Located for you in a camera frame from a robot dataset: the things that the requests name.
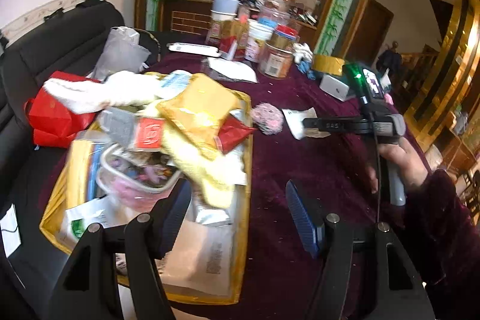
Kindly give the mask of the person right forearm sleeve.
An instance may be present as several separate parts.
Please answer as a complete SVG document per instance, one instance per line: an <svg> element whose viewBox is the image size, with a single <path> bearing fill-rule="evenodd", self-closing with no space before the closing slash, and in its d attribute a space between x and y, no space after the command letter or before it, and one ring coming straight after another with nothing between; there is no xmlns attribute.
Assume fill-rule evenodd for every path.
<svg viewBox="0 0 480 320"><path fill-rule="evenodd" d="M407 196L398 230L437 319L479 318L479 233L445 171Z"/></svg>

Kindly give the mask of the person right hand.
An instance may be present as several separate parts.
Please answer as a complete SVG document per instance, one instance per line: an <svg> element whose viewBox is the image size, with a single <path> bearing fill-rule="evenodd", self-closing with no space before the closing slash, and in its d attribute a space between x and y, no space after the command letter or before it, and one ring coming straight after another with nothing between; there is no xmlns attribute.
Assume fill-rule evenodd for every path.
<svg viewBox="0 0 480 320"><path fill-rule="evenodd" d="M400 137L397 144L380 144L377 150L381 157L397 168L407 193L421 189L429 171L405 137Z"/></svg>

